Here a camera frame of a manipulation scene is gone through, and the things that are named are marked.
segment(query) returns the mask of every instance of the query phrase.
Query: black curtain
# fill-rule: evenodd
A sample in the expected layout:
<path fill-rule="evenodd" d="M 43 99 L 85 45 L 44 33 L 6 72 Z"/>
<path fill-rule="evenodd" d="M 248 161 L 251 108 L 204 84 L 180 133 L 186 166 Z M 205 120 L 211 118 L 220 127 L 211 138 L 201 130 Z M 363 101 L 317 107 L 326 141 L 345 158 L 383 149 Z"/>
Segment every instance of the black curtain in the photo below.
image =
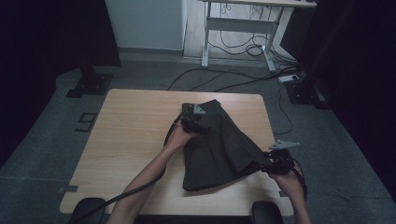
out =
<path fill-rule="evenodd" d="M 54 93 L 56 77 L 120 66 L 104 0 L 0 1 L 0 165 Z"/>
<path fill-rule="evenodd" d="M 394 8 L 396 3 L 390 0 L 321 0 L 299 58 L 307 77 L 325 83 L 332 110 L 393 199 L 396 198 Z"/>

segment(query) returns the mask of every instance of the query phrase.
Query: desk leg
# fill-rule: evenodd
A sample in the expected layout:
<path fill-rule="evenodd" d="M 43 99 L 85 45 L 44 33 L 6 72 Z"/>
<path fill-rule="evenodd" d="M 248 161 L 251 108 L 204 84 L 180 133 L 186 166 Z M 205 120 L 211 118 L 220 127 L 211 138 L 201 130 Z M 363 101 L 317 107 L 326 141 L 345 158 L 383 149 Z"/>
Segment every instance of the desk leg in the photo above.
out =
<path fill-rule="evenodd" d="M 270 50 L 274 42 L 274 38 L 276 35 L 277 27 L 279 26 L 280 18 L 282 17 L 283 9 L 284 9 L 283 7 L 279 8 L 279 13 L 276 16 L 276 20 L 274 22 L 274 28 L 270 34 L 270 38 L 268 39 L 267 44 L 265 46 L 262 46 L 262 52 L 264 54 L 265 61 L 267 61 L 268 68 L 271 73 L 276 72 L 276 68 L 274 66 L 274 59 L 270 54 Z"/>
<path fill-rule="evenodd" d="M 202 48 L 202 67 L 207 68 L 209 65 L 209 46 L 207 42 L 209 41 L 209 23 L 210 23 L 210 10 L 212 8 L 212 3 L 207 3 L 207 15 L 205 20 L 205 41 Z"/>

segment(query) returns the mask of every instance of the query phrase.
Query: black cloth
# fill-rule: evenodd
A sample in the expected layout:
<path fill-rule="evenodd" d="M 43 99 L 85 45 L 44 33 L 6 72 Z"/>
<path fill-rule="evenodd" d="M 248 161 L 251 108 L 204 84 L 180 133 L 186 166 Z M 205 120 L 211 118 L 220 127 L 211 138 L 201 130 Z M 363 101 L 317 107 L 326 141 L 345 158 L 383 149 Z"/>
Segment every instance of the black cloth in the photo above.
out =
<path fill-rule="evenodd" d="M 182 109 L 191 104 L 183 104 Z M 199 105 L 206 113 L 198 121 L 210 131 L 184 147 L 183 189 L 196 191 L 230 183 L 261 169 L 270 161 L 238 127 L 217 100 Z"/>

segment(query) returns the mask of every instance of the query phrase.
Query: wooden table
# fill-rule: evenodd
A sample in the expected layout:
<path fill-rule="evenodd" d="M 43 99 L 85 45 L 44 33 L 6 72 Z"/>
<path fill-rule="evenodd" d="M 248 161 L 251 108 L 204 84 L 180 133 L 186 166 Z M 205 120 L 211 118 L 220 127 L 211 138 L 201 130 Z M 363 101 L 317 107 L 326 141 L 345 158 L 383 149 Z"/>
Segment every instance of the wooden table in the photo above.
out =
<path fill-rule="evenodd" d="M 317 3 L 306 2 L 306 0 L 200 0 L 207 2 L 207 14 L 205 20 L 205 40 L 202 50 L 202 67 L 207 68 L 209 64 L 209 33 L 211 30 L 216 31 L 232 31 L 255 34 L 268 34 L 268 41 L 266 45 L 262 46 L 262 52 L 267 62 L 271 73 L 276 71 L 274 66 L 274 59 L 270 54 L 270 49 L 273 45 L 276 35 L 277 27 L 279 26 L 280 18 L 283 14 L 284 7 L 315 7 Z M 259 5 L 279 7 L 276 19 L 274 21 L 254 21 L 254 20 L 238 20 L 230 18 L 214 18 L 211 17 L 212 3 L 228 3 L 228 4 L 243 4 L 243 5 Z"/>
<path fill-rule="evenodd" d="M 111 90 L 99 113 L 70 186 L 61 204 L 72 213 L 83 198 L 109 200 L 122 193 L 128 183 L 163 147 L 163 140 L 181 104 L 221 102 L 234 123 L 260 148 L 267 149 L 274 137 L 260 95 L 236 93 Z M 256 201 L 272 201 L 283 216 L 291 216 L 290 200 L 279 196 L 279 188 L 266 173 L 255 173 L 228 186 L 187 192 L 183 150 L 168 163 L 142 214 L 249 216 Z M 112 205 L 106 209 L 111 213 Z"/>

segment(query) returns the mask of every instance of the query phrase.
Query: human arm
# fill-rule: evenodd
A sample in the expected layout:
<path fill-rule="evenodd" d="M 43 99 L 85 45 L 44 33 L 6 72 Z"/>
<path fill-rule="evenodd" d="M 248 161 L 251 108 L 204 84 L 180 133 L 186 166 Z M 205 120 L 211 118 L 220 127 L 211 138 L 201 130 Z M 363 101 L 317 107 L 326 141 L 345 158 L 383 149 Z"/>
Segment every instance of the human arm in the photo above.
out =
<path fill-rule="evenodd" d="M 296 174 L 290 171 L 286 175 L 269 174 L 269 176 L 273 178 L 279 185 L 279 188 L 289 196 L 294 210 L 295 223 L 311 224 L 312 221 L 306 206 L 304 190 Z"/>
<path fill-rule="evenodd" d="M 166 163 L 172 156 L 186 145 L 195 133 L 185 133 L 180 123 L 175 125 L 174 130 L 169 136 L 167 144 L 159 154 L 131 181 L 124 192 L 138 188 L 155 179 L 161 174 Z M 136 194 L 118 201 L 113 208 L 107 224 L 134 223 L 134 219 L 139 214 L 143 205 L 149 198 L 154 185 L 143 189 Z"/>

